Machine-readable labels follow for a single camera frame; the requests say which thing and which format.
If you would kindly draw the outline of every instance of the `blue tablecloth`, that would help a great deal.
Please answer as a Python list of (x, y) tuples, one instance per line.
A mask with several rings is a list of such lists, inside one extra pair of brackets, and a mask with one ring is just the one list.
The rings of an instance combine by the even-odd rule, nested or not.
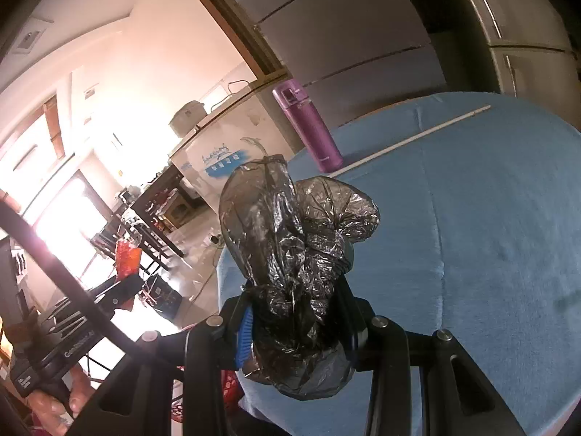
[[(581, 136), (542, 109), (488, 93), (442, 93), (333, 132), (346, 164), (485, 104), (492, 109), (339, 178), (381, 211), (355, 245), (355, 296), (405, 329), (448, 328), (527, 434), (581, 392)], [(289, 172), (317, 175), (302, 151)], [(227, 251), (220, 305), (243, 277)], [(242, 378), (249, 403), (294, 436), (363, 434), (371, 373), (329, 399), (299, 402)], [(414, 427), (420, 422), (414, 389)]]

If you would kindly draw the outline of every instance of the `water bottle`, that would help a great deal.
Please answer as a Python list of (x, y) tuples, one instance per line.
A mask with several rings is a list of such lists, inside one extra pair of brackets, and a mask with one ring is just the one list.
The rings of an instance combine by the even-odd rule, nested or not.
[(343, 166), (341, 152), (303, 86), (292, 78), (277, 85), (272, 94), (319, 170), (326, 173), (339, 170)]

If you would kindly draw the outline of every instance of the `black plastic bag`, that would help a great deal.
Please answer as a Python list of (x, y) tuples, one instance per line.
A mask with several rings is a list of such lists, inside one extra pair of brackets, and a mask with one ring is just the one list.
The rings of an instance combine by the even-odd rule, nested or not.
[(282, 156), (239, 166), (220, 198), (224, 240), (247, 279), (255, 316), (247, 377), (308, 400), (335, 395), (353, 370), (330, 300), (353, 264), (352, 242), (379, 224), (379, 210), (346, 183), (291, 181)]

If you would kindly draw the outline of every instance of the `orange bag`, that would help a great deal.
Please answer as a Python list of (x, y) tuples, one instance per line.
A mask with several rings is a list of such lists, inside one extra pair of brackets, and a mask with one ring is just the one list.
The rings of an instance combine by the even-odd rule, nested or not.
[[(117, 271), (117, 282), (131, 274), (139, 273), (139, 264), (141, 263), (141, 249), (136, 247), (132, 242), (125, 239), (119, 239), (115, 246), (115, 269)], [(130, 298), (121, 305), (121, 308), (127, 311), (133, 310), (133, 301), (135, 297)]]

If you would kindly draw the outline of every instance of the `dark wooden table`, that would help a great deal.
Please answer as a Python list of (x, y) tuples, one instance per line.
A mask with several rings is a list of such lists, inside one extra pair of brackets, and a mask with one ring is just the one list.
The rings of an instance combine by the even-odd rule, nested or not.
[(184, 252), (181, 251), (179, 247), (177, 247), (172, 241), (170, 241), (170, 239), (158, 227), (156, 227), (153, 215), (148, 210), (150, 208), (150, 204), (155, 200), (155, 197), (158, 193), (163, 192), (165, 189), (173, 190), (174, 188), (178, 190), (179, 194), (184, 198), (188, 205), (190, 205), (192, 208), (197, 208), (199, 203), (196, 202), (190, 196), (188, 191), (179, 184), (183, 178), (184, 175), (174, 164), (171, 164), (145, 189), (139, 198), (136, 199), (131, 205), (131, 209), (137, 213), (137, 216), (143, 220), (147, 227), (153, 231), (156, 236), (158, 236), (159, 239), (161, 239), (173, 252), (178, 254), (179, 257), (184, 257)]

